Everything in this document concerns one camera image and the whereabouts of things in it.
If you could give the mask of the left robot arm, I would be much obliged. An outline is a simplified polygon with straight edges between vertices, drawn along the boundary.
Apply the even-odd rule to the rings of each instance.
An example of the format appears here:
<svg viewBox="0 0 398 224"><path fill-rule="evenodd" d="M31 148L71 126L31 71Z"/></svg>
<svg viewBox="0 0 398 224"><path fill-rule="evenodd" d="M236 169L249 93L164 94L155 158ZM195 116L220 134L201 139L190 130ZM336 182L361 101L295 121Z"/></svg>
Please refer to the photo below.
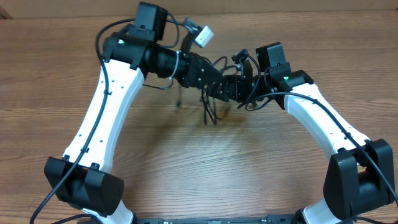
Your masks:
<svg viewBox="0 0 398 224"><path fill-rule="evenodd" d="M203 88L222 79L206 58L192 53L204 47L214 33L191 19L176 22L187 30L175 50L161 45L166 23L175 18L166 9L141 2L132 19L119 21L121 29L95 48L101 72L95 94L73 141L59 159L49 157L44 167L51 195L80 211L94 223L133 223L134 214L122 201L124 181L111 174L119 133L127 112L148 73L178 82L185 88Z"/></svg>

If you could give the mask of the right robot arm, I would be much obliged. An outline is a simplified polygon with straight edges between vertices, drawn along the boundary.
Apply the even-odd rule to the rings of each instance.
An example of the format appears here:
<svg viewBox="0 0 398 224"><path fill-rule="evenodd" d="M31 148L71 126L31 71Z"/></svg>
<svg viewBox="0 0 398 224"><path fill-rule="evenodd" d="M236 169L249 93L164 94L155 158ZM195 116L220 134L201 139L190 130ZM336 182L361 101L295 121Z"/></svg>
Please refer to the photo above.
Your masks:
<svg viewBox="0 0 398 224"><path fill-rule="evenodd" d="M227 75L207 88L213 98L233 100L255 110L271 101L299 121L328 159L323 198L285 218L286 223L354 223L364 213L397 202L391 146L357 131L327 102L304 71L292 71L282 44L256 49L258 75L242 50L233 62L241 75Z"/></svg>

